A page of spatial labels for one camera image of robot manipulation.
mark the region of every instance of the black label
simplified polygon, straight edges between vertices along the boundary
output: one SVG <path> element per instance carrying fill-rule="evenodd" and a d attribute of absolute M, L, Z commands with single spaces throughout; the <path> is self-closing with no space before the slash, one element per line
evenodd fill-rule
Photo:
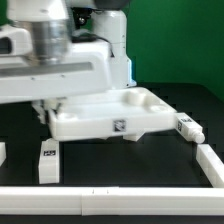
<path fill-rule="evenodd" d="M 186 119 L 181 119 L 183 122 L 187 123 L 187 122 L 192 122 L 192 120 L 190 118 L 186 118 Z"/>
<path fill-rule="evenodd" d="M 56 155 L 56 151 L 55 150 L 44 151 L 44 156 L 55 156 L 55 155 Z"/>
<path fill-rule="evenodd" d="M 114 121 L 114 132 L 125 132 L 126 131 L 126 121 L 116 120 Z"/>
<path fill-rule="evenodd" d="M 178 130 L 181 132 L 182 131 L 182 123 L 179 121 L 178 122 Z"/>

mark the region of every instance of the white tray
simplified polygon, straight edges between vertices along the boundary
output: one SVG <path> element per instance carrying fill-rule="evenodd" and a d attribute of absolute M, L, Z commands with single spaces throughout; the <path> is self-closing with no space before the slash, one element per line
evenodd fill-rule
<path fill-rule="evenodd" d="M 146 132 L 174 129 L 175 113 L 147 89 L 111 90 L 62 100 L 57 112 L 49 109 L 49 126 L 58 141 L 110 136 L 137 141 Z"/>

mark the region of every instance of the small white box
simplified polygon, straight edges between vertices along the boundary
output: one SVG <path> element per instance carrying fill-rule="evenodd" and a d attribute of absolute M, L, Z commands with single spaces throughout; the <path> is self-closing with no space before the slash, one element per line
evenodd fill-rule
<path fill-rule="evenodd" d="M 42 142 L 39 160 L 39 183 L 51 184 L 60 181 L 59 142 L 49 139 Z"/>

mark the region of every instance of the black table surface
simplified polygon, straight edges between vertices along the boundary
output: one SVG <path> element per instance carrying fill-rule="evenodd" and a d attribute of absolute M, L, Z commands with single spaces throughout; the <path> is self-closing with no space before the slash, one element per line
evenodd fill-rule
<path fill-rule="evenodd" d="M 224 160 L 224 103 L 196 84 L 139 83 L 178 112 L 186 112 L 204 128 L 210 144 Z M 0 186 L 38 186 L 41 142 L 50 138 L 31 103 L 0 106 L 0 141 L 7 160 Z M 61 183 L 48 186 L 211 187 L 196 162 L 194 143 L 176 131 L 145 134 L 137 143 L 122 137 L 60 144 Z M 0 216 L 1 223 L 224 223 L 224 217 L 193 216 Z"/>

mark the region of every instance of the white rectangular bar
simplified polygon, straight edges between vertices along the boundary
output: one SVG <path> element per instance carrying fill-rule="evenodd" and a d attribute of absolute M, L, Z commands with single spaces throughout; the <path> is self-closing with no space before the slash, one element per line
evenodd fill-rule
<path fill-rule="evenodd" d="M 60 182 L 59 142 L 48 139 L 42 142 L 39 160 L 39 183 Z"/>
<path fill-rule="evenodd" d="M 6 159 L 5 143 L 0 142 L 0 166 L 4 163 L 5 159 Z"/>
<path fill-rule="evenodd" d="M 224 164 L 209 145 L 198 145 L 196 159 L 213 187 L 224 188 Z"/>
<path fill-rule="evenodd" d="M 0 214 L 224 215 L 224 189 L 2 187 Z"/>

